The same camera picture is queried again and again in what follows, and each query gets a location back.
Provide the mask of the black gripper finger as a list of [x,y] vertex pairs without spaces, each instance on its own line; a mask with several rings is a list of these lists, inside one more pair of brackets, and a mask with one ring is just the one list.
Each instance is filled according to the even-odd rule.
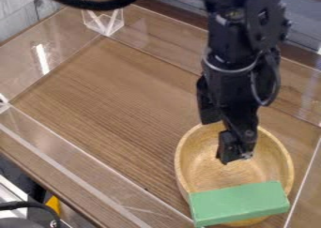
[[239,138],[230,130],[219,132],[215,157],[227,165],[237,160],[247,160],[253,156],[253,139]]
[[197,104],[201,122],[203,125],[218,122],[222,119],[221,111],[213,103],[206,78],[197,81]]

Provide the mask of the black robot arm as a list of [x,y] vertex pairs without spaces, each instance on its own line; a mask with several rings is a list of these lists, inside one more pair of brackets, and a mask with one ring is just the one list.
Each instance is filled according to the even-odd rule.
[[282,0],[201,0],[209,14],[197,100],[205,125],[221,122],[215,157],[222,164],[253,156],[258,109],[281,88],[278,43],[292,21]]

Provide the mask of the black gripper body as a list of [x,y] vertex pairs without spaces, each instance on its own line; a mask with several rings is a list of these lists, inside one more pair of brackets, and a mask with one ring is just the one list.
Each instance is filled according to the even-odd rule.
[[206,78],[214,105],[221,111],[225,130],[239,138],[257,142],[261,106],[269,106],[278,95],[280,50],[250,57],[243,63],[223,61],[211,49],[202,55],[202,75]]

